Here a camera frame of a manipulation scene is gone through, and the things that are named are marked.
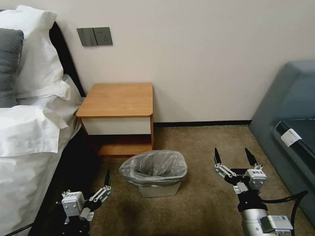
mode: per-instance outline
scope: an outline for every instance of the white pillow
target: white pillow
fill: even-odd
[[[48,108],[14,106],[0,109],[0,157],[58,152],[60,129],[67,123]]]
[[[57,14],[18,6],[0,12],[0,28],[22,30],[24,43],[16,80],[16,98],[65,96],[69,85],[62,81],[63,68],[49,38]]]

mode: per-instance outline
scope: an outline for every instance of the brown carpet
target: brown carpet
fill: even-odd
[[[180,151],[189,168],[187,180],[175,196],[143,198],[138,188],[118,172],[125,159],[103,159],[92,190],[102,186],[109,168],[113,192],[95,212],[90,235],[243,235],[237,196],[232,186],[213,170],[214,147],[218,148],[222,163],[230,168],[249,167],[244,151],[247,147],[268,176],[261,197],[278,199],[290,195],[247,126],[158,128],[155,148]],[[269,204],[269,214],[290,216],[292,205]],[[296,235],[315,235],[300,209]]]

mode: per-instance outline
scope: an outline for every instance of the gray sofa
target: gray sofa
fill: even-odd
[[[295,61],[278,73],[249,128],[291,194],[309,191],[300,208],[315,228],[314,118],[315,60]],[[302,139],[287,147],[281,136],[291,128]]]

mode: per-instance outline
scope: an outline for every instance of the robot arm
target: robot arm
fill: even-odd
[[[233,185],[233,191],[239,198],[238,210],[243,218],[242,228],[245,236],[275,236],[288,234],[294,235],[293,226],[289,219],[283,215],[268,215],[264,200],[259,197],[259,192],[267,180],[262,171],[263,166],[257,164],[256,158],[245,148],[250,169],[229,169],[221,164],[218,150],[215,148],[214,170]]]
[[[110,186],[109,171],[107,171],[104,187],[100,188],[88,200],[84,200],[82,192],[63,192],[61,201],[66,213],[66,220],[63,236],[67,235],[89,235],[90,224],[94,216],[94,211],[102,206],[112,192]]]

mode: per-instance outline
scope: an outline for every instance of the metal cylinder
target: metal cylinder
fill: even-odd
[[[242,228],[245,236],[276,236],[275,233],[263,233],[260,219],[268,213],[263,209],[248,209],[241,212]]]

